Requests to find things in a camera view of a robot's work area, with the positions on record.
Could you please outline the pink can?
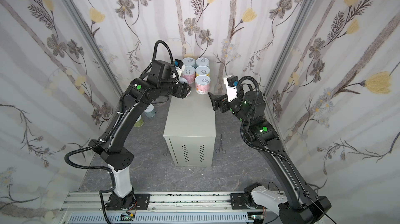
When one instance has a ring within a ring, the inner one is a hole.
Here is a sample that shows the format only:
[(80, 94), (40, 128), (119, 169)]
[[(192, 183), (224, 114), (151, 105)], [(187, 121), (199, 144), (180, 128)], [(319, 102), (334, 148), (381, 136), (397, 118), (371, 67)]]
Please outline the pink can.
[(209, 92), (211, 79), (207, 75), (199, 75), (195, 78), (195, 89), (198, 94), (204, 95)]
[(181, 77), (183, 77), (188, 84), (193, 84), (195, 81), (195, 68), (192, 66), (185, 66), (181, 73)]
[(188, 81), (187, 81), (185, 78), (180, 78), (180, 79), (179, 79), (179, 82), (182, 83), (182, 84), (187, 84), (187, 85), (189, 85)]

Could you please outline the yellow label can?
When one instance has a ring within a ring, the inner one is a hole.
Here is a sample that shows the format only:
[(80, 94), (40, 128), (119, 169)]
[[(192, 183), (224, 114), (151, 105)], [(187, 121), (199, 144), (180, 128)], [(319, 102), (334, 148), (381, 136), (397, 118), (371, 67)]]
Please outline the yellow label can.
[(207, 66), (198, 66), (195, 69), (195, 75), (198, 76), (210, 76), (210, 68)]

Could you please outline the teal coconut can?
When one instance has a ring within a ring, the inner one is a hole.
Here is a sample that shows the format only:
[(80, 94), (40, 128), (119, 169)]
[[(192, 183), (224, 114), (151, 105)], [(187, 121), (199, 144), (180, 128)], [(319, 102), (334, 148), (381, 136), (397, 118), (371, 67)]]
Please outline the teal coconut can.
[(209, 67), (210, 66), (210, 61), (209, 61), (209, 59), (208, 58), (205, 58), (205, 57), (199, 57), (197, 60), (196, 60), (196, 67), (200, 67), (200, 66), (206, 66), (206, 67)]
[(192, 57), (186, 57), (182, 60), (186, 67), (196, 68), (196, 60)]

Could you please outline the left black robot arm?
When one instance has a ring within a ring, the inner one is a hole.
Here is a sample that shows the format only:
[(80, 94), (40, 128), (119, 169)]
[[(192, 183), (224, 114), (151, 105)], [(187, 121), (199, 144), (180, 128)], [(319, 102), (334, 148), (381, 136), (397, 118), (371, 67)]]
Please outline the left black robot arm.
[[(98, 138), (92, 139), (86, 148), (71, 151), (64, 157), (71, 167), (85, 170), (105, 170), (111, 177), (111, 187), (99, 191), (101, 210), (106, 223), (107, 205), (103, 195), (111, 194), (109, 203), (120, 210), (130, 210), (135, 207), (136, 199), (130, 181), (129, 167), (134, 155), (125, 147), (125, 141), (142, 113), (160, 96), (173, 96), (184, 99), (191, 91), (187, 83), (180, 82), (184, 64), (173, 59), (172, 52), (166, 42), (156, 41), (150, 64), (141, 75), (132, 80), (122, 94), (110, 125)], [(84, 166), (71, 161), (71, 156), (93, 150), (99, 154), (106, 166)]]

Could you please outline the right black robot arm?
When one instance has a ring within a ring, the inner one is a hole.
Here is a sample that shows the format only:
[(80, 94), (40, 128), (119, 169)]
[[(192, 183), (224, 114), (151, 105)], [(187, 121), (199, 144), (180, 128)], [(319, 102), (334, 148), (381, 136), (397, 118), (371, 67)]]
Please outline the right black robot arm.
[(314, 224), (327, 216), (331, 202), (319, 196), (301, 176), (283, 143), (265, 117), (266, 102), (256, 79), (251, 76), (224, 78), (226, 94), (209, 94), (213, 110), (230, 111), (241, 122), (244, 143), (258, 151), (281, 183), (284, 193), (275, 193), (260, 183), (245, 188), (239, 204), (249, 209), (263, 207), (284, 224)]

